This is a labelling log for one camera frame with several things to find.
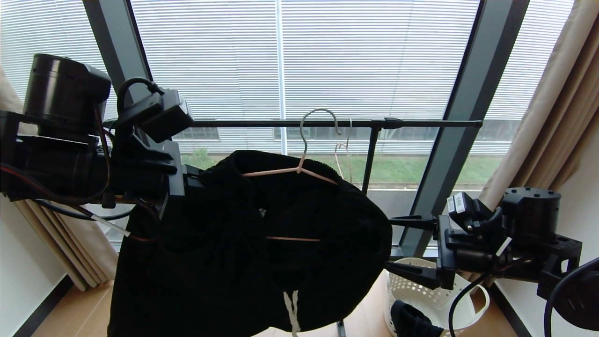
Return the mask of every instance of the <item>curtain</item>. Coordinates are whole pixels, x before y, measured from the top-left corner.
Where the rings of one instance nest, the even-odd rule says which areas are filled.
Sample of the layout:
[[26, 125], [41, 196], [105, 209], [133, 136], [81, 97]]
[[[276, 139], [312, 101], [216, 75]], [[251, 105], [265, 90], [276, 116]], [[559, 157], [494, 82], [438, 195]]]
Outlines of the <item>curtain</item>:
[[[0, 110], [23, 110], [23, 103], [1, 67]], [[37, 127], [21, 123], [19, 133], [35, 135]], [[118, 255], [95, 221], [62, 216], [29, 200], [15, 204], [77, 288], [85, 290], [114, 279]]]
[[597, 1], [574, 3], [512, 145], [479, 197], [487, 207], [509, 187], [559, 191], [576, 171], [599, 130], [598, 13]]

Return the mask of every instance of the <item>black sweatshirt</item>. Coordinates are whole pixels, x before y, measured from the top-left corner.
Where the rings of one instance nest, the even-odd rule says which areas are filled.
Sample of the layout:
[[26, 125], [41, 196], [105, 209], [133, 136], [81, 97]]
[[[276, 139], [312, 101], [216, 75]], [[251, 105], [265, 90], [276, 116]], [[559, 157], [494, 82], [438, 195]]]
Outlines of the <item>black sweatshirt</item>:
[[[391, 251], [391, 225], [360, 190], [330, 167], [244, 177], [297, 166], [298, 158], [235, 151], [202, 171], [201, 197], [158, 228], [136, 207], [127, 226], [157, 242], [123, 240], [109, 336], [252, 336], [291, 331], [283, 292], [298, 290], [301, 331], [349, 315]], [[320, 242], [267, 240], [303, 237]]]

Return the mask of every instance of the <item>grass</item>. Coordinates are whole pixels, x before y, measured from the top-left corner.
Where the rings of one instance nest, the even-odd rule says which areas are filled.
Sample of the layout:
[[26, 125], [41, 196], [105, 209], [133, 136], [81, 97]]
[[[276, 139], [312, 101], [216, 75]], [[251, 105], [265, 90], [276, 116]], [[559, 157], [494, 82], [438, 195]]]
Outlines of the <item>grass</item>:
[[[193, 154], [181, 156], [183, 163], [207, 169], [213, 166], [224, 156], [208, 155], [205, 149], [199, 149]], [[309, 158], [327, 164], [339, 172], [335, 156], [312, 155]], [[354, 183], [360, 183], [364, 179], [364, 168], [366, 167], [365, 155], [351, 155], [352, 177]], [[349, 158], [345, 154], [338, 155], [339, 166], [345, 180], [349, 180], [350, 165]], [[424, 168], [428, 157], [420, 156], [395, 156], [375, 155], [373, 169], [370, 176], [371, 183], [397, 183], [418, 184], [422, 179]], [[470, 156], [466, 160], [457, 184], [482, 186], [491, 177], [499, 163], [500, 157]]]

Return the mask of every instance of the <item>white laundry basket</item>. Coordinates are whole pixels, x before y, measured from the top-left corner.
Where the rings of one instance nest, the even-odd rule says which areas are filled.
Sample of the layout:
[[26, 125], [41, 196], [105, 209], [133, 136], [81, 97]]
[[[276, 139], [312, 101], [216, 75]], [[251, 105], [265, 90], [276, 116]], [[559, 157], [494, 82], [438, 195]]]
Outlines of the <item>white laundry basket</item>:
[[[436, 268], [434, 262], [426, 261], [421, 258], [407, 257], [397, 261], [398, 263], [411, 264], [414, 266], [422, 266], [428, 268]], [[387, 277], [387, 292], [389, 297], [389, 306], [385, 310], [385, 321], [389, 331], [397, 337], [397, 332], [391, 320], [391, 306], [395, 300], [413, 306], [422, 311], [435, 326], [445, 329], [441, 336], [450, 336], [449, 333], [449, 308], [453, 299], [469, 284], [463, 277], [456, 275], [453, 283], [453, 290], [445, 290], [437, 288], [430, 290], [417, 283], [411, 282], [401, 276], [388, 273]], [[485, 295], [485, 306], [475, 312], [474, 305], [470, 296], [464, 296], [459, 301], [458, 306], [453, 314], [453, 328], [456, 336], [458, 336], [467, 327], [476, 323], [479, 318], [489, 308], [489, 293], [482, 286], [478, 286]]]

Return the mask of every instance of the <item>drawstring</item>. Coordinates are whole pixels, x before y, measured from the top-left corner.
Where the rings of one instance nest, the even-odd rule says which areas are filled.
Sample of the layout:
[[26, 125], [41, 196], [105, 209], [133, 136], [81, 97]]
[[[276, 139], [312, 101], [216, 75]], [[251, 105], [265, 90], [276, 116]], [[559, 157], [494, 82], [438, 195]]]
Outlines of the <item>drawstring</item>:
[[283, 292], [285, 307], [287, 307], [289, 321], [291, 322], [291, 335], [293, 337], [298, 337], [298, 332], [300, 332], [300, 322], [298, 321], [298, 291], [294, 290], [291, 296], [293, 298], [293, 306], [289, 295], [287, 295], [287, 292]]

